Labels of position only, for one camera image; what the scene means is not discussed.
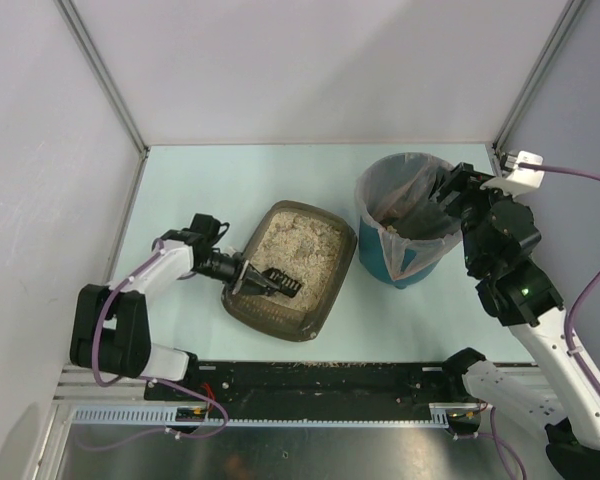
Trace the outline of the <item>black litter scoop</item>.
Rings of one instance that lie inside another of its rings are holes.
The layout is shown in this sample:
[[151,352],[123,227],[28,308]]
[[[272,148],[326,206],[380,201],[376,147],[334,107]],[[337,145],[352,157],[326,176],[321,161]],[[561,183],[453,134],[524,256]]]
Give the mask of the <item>black litter scoop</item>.
[[268,268],[263,272],[263,276],[274,284],[273,291],[268,293],[268,296],[280,293],[287,298],[294,298],[302,288],[299,281],[277,268]]

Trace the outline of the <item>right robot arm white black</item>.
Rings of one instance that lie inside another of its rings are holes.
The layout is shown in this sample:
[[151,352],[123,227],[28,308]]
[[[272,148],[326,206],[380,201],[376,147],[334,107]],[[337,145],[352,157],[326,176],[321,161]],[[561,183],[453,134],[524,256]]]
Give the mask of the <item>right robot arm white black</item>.
[[527,350],[555,396],[541,396],[472,348],[449,357],[443,370],[458,392],[535,436],[562,478],[600,479],[600,370],[575,332],[576,310],[531,258],[541,233],[516,199],[537,189],[546,170],[517,161],[499,177],[461,163],[430,198],[460,222],[465,267],[483,309]]

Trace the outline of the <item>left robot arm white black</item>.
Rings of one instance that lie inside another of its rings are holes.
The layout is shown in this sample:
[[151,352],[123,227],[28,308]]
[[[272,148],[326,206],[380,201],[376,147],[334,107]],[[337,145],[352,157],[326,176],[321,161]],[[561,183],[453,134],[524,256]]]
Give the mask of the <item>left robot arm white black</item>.
[[276,268],[260,271],[241,253],[216,244],[229,228],[211,215],[156,238],[151,254],[116,286],[84,286],[78,294],[70,361],[88,368],[108,387],[123,378],[183,380],[193,355],[151,340],[150,301],[173,283],[193,276],[221,282],[231,294],[294,297],[301,287]]

